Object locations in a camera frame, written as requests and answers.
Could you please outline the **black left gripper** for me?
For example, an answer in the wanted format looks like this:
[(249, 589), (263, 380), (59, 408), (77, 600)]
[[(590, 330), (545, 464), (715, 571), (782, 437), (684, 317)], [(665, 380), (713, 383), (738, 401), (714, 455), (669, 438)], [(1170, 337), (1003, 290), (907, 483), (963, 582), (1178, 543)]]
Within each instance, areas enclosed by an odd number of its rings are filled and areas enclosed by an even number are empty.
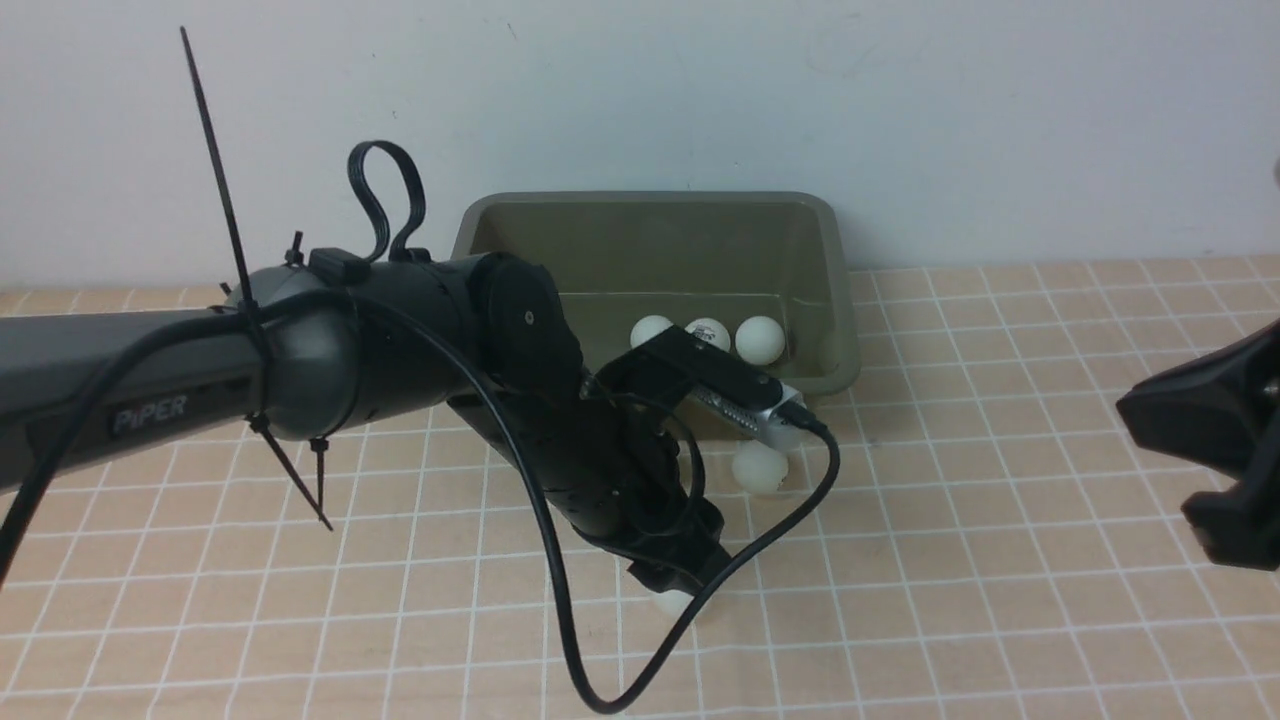
[(588, 543), (627, 559), (654, 594), (707, 597), (723, 585), (733, 560), (721, 544), (724, 520), (691, 501), (678, 446), (653, 416), (603, 398), (495, 397), (547, 501)]

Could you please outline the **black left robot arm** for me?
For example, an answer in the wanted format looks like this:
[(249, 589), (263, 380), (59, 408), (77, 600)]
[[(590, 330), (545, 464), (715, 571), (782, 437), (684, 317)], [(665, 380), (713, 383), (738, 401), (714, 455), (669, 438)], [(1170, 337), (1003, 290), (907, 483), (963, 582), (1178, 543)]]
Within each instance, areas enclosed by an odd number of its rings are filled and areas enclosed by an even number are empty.
[(227, 306), (3, 320), (3, 491), (26, 482), (82, 393), (124, 351), (166, 345), (88, 410), (56, 473), (236, 420), (289, 442), (449, 405), (526, 465), (588, 543), (628, 559), (650, 591), (694, 594), (728, 564), (724, 520), (691, 500), (657, 409), (585, 389), (588, 368), (549, 272), (506, 252), (378, 263), (353, 284), (271, 266), (250, 277), (251, 327)]

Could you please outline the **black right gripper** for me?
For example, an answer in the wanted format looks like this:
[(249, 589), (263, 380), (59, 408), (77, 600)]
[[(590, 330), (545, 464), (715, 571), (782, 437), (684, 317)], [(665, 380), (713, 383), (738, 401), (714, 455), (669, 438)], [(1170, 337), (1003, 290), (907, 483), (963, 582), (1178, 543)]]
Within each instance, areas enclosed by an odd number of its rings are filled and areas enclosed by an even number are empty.
[(1135, 446), (1225, 475), (1181, 514), (1217, 565), (1279, 566), (1279, 324), (1135, 384), (1117, 402)]

